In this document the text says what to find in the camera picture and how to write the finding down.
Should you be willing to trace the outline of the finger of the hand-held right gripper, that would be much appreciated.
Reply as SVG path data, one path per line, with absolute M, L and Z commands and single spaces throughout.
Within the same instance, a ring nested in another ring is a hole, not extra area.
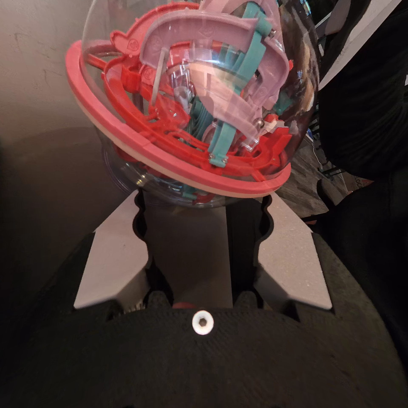
M 319 91 L 344 69 L 396 7 L 396 0 L 336 1 L 332 11 L 315 25 L 319 43 L 332 36 L 332 47 L 326 52 L 318 47 Z

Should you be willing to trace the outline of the clear maze ball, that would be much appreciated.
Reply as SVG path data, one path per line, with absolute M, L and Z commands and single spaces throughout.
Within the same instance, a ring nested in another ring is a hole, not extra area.
M 184 206 L 289 179 L 319 85 L 310 1 L 93 1 L 75 99 L 140 188 Z

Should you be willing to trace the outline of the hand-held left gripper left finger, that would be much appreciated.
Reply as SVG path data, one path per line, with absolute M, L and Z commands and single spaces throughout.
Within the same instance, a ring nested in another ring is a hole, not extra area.
M 140 215 L 140 191 L 127 197 L 94 232 L 93 242 L 74 301 L 83 309 L 114 300 L 123 309 L 139 309 L 149 291 L 146 243 L 133 228 Z

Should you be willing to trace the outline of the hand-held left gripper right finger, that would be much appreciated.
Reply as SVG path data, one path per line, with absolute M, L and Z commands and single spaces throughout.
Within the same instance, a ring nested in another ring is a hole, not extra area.
M 276 193 L 267 207 L 273 230 L 260 242 L 255 289 L 273 310 L 289 302 L 330 310 L 332 302 L 311 229 Z

